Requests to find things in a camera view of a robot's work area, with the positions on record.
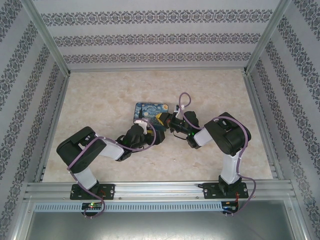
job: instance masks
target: metal plate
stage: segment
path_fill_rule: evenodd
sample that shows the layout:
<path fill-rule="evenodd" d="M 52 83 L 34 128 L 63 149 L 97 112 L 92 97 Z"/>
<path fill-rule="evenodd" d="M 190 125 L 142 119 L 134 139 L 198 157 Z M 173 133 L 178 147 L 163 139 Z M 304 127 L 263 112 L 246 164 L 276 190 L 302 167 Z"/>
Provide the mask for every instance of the metal plate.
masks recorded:
<path fill-rule="evenodd" d="M 245 182 L 240 183 L 238 189 L 231 191 L 225 196 L 219 189 L 219 183 L 207 182 L 199 184 L 203 187 L 204 199 L 235 199 L 236 193 L 238 193 L 239 199 L 247 199 L 249 197 L 247 184 Z"/>
<path fill-rule="evenodd" d="M 234 217 L 219 211 L 35 212 L 24 240 L 293 240 L 283 201 L 253 201 Z"/>
<path fill-rule="evenodd" d="M 100 184 L 97 190 L 98 196 L 103 200 L 113 200 L 115 195 L 114 184 Z M 70 192 L 71 200 L 97 200 L 96 197 L 85 192 L 78 184 L 73 184 Z"/>

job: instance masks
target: ventilation slot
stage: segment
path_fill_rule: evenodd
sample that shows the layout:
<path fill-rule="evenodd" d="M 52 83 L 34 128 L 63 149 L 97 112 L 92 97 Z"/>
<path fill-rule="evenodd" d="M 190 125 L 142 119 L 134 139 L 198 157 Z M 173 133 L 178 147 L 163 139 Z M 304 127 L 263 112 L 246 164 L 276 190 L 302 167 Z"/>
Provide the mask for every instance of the ventilation slot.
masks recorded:
<path fill-rule="evenodd" d="M 201 212 L 222 211 L 220 201 L 199 202 L 105 202 L 105 212 Z M 81 212 L 82 203 L 37 203 L 35 212 Z"/>

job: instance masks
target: marble floor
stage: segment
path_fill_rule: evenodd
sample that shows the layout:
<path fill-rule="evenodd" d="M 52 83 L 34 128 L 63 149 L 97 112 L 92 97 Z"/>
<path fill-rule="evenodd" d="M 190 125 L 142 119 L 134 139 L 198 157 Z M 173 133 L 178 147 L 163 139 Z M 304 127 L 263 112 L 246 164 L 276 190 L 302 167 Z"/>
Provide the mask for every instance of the marble floor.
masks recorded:
<path fill-rule="evenodd" d="M 74 181 L 56 148 L 83 127 L 115 140 L 133 124 L 137 102 L 166 103 L 172 112 L 182 92 L 191 95 L 186 110 L 196 112 L 200 126 L 223 112 L 243 123 L 252 140 L 242 158 L 241 174 L 272 179 L 241 71 L 184 70 L 72 73 L 43 181 Z M 205 181 L 218 179 L 222 157 L 213 141 L 192 149 L 167 131 L 160 145 L 122 162 L 98 156 L 90 168 L 100 182 Z"/>

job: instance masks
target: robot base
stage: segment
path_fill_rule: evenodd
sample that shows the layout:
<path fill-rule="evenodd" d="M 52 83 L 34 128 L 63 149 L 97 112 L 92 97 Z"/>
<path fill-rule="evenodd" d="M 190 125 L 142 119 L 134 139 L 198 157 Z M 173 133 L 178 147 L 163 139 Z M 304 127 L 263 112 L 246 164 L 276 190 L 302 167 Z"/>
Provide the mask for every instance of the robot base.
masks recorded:
<path fill-rule="evenodd" d="M 241 182 L 236 188 L 229 192 L 223 193 L 218 182 L 207 182 L 198 184 L 199 188 L 203 189 L 204 199 L 236 199 L 237 193 L 239 199 L 247 199 L 249 197 L 247 185 Z"/>
<path fill-rule="evenodd" d="M 90 188 L 89 191 L 101 197 L 103 200 L 113 200 L 115 195 L 115 185 L 98 183 Z M 70 193 L 70 200 L 97 200 L 97 198 L 84 191 L 78 184 L 73 184 Z"/>

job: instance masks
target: robotic arm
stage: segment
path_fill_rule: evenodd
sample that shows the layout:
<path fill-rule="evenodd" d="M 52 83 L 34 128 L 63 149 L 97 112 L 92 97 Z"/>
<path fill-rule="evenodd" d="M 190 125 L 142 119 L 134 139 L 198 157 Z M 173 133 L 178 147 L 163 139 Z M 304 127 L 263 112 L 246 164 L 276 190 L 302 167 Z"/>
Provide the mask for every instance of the robotic arm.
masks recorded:
<path fill-rule="evenodd" d="M 186 140 L 191 148 L 198 149 L 212 140 L 215 141 L 219 149 L 223 152 L 223 167 L 219 176 L 219 189 L 226 196 L 234 192 L 241 183 L 241 177 L 237 174 L 237 162 L 240 151 L 245 146 L 245 134 L 241 127 L 229 119 L 236 120 L 229 113 L 224 112 L 217 121 L 211 120 L 199 130 L 199 121 L 194 111 L 186 111 L 184 119 L 178 119 L 177 113 L 160 113 L 157 120 L 170 132 L 181 132 L 186 134 Z M 249 130 L 244 127 L 248 141 L 251 140 Z"/>
<path fill-rule="evenodd" d="M 93 194 L 99 194 L 99 182 L 91 172 L 89 165 L 98 156 L 106 156 L 121 162 L 131 156 L 135 149 L 140 149 L 145 145 L 151 145 L 155 137 L 154 145 L 158 145 L 165 139 L 165 133 L 147 129 L 147 123 L 136 120 L 135 124 L 127 131 L 126 135 L 121 135 L 116 141 L 109 139 L 97 139 L 98 135 L 89 126 L 84 127 L 65 141 L 56 149 L 58 155 L 67 166 L 70 166 L 76 157 L 83 151 L 83 148 L 91 145 L 83 155 L 69 168 L 77 181 Z"/>

